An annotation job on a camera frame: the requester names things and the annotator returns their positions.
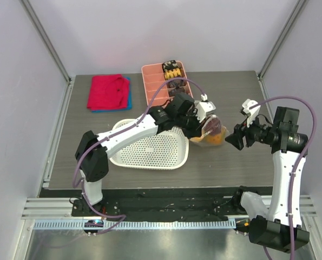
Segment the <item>clear polka dot zip bag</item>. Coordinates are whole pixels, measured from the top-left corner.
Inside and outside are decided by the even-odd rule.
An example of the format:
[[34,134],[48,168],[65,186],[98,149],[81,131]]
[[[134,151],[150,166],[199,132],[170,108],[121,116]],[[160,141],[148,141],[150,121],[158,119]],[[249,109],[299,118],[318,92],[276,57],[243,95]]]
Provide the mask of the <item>clear polka dot zip bag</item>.
[[202,125],[201,136],[193,137],[190,142],[201,147],[221,146],[229,131],[216,115],[208,116]]

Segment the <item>dark red apple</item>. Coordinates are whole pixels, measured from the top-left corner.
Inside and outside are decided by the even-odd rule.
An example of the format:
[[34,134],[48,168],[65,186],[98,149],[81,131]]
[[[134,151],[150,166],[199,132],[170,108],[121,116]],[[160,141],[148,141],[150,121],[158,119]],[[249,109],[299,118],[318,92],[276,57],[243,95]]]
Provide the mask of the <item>dark red apple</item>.
[[222,123],[218,118],[211,118],[206,122],[205,133],[214,135],[221,132]]

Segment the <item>yellow orange peach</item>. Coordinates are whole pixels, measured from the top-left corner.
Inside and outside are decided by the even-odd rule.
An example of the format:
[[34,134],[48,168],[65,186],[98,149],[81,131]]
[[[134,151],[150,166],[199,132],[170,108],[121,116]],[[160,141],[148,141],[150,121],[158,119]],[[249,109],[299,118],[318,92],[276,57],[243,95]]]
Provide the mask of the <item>yellow orange peach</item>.
[[193,137],[190,139],[191,142],[200,143],[203,140],[203,137]]

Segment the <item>orange toy pineapple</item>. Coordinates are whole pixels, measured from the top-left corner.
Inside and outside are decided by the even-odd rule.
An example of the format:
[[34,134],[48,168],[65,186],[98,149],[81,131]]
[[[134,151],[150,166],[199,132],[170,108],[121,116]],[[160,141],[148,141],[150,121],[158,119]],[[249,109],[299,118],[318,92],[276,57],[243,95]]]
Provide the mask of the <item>orange toy pineapple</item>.
[[222,145],[225,142],[226,134],[227,134],[227,128],[223,127],[220,133],[214,134],[214,135],[210,135],[210,134],[207,135],[205,137],[205,142],[213,146]]

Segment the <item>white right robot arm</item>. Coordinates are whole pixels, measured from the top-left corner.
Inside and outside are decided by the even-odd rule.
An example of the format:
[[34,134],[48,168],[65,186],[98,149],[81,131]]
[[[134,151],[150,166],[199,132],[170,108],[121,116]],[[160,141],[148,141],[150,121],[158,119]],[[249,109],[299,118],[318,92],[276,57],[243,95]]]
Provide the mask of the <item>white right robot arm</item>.
[[249,241],[288,254],[310,240],[309,232],[302,229],[300,216],[300,183],[306,161],[308,137],[298,133],[299,110],[278,107],[270,126],[259,122],[259,107],[243,105],[245,120],[235,125],[226,142],[238,150],[258,142],[271,147],[274,165],[273,190],[270,206],[251,188],[240,186],[232,198],[236,213],[247,213],[250,222],[245,232]]

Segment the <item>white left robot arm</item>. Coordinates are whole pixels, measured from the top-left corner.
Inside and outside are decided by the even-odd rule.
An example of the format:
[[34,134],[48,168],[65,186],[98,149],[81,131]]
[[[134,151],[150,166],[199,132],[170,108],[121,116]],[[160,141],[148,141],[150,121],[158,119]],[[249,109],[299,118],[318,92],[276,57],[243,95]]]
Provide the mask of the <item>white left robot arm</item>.
[[91,216],[102,212],[102,179],[109,171],[109,159],[121,149],[147,137],[153,137],[177,127],[185,137],[191,139],[202,135],[202,125],[214,106],[203,95],[200,101],[180,93],[164,107],[149,106],[144,114],[115,130],[94,134],[83,134],[75,153],[75,174],[86,200],[84,210]]

